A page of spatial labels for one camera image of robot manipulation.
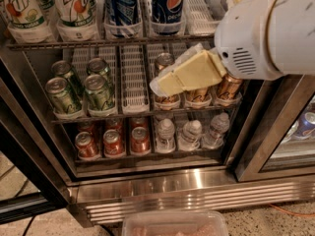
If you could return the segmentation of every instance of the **wedge of cheese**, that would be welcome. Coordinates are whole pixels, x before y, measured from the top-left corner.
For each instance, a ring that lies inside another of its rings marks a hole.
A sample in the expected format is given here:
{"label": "wedge of cheese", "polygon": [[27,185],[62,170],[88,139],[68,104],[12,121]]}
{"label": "wedge of cheese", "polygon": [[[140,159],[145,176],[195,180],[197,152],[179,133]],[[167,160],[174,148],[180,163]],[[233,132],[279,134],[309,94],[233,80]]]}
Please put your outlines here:
{"label": "wedge of cheese", "polygon": [[157,84],[165,94],[174,95],[185,90],[201,89],[219,84],[221,73],[223,71],[218,71],[209,51],[203,50],[180,64],[172,72],[157,78]]}

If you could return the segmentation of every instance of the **wire rack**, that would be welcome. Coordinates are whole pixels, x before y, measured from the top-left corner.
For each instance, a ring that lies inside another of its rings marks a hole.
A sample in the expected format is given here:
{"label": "wire rack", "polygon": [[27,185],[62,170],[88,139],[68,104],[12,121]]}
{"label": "wire rack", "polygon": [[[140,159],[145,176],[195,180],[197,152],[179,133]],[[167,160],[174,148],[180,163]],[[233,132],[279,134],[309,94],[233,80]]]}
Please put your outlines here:
{"label": "wire rack", "polygon": [[122,112],[133,114],[149,111],[143,47],[138,45],[121,47],[120,58]]}

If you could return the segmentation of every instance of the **speckled floor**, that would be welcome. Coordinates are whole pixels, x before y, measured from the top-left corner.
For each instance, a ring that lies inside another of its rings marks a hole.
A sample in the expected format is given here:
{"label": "speckled floor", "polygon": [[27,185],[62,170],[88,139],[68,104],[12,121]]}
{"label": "speckled floor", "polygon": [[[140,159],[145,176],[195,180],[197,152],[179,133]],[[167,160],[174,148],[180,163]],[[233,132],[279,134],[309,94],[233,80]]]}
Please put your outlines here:
{"label": "speckled floor", "polygon": [[[315,201],[278,204],[298,213],[314,213]],[[315,217],[297,217],[270,206],[221,210],[230,236],[314,236]],[[0,225],[0,236],[23,235],[31,219]],[[99,226],[82,228],[66,209],[56,210],[35,218],[27,236],[106,236]]]}

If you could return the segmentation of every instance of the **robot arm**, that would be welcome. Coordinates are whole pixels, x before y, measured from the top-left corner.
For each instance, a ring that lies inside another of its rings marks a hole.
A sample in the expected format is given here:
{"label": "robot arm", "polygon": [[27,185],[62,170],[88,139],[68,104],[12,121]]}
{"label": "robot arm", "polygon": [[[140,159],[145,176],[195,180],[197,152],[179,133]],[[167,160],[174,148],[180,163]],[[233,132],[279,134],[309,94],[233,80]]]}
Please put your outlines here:
{"label": "robot arm", "polygon": [[239,79],[315,75],[315,0],[242,0],[220,22],[215,45]]}

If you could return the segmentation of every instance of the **stainless steel panel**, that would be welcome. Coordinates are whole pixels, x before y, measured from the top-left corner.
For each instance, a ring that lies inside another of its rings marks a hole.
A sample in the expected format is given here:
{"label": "stainless steel panel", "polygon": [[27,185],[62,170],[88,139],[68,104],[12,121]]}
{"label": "stainless steel panel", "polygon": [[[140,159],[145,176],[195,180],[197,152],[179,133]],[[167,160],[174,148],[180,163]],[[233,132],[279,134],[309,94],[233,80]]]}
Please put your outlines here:
{"label": "stainless steel panel", "polygon": [[237,183],[226,170],[195,169],[81,186],[73,206],[92,224],[111,224],[143,211],[220,210],[314,197],[313,176]]}

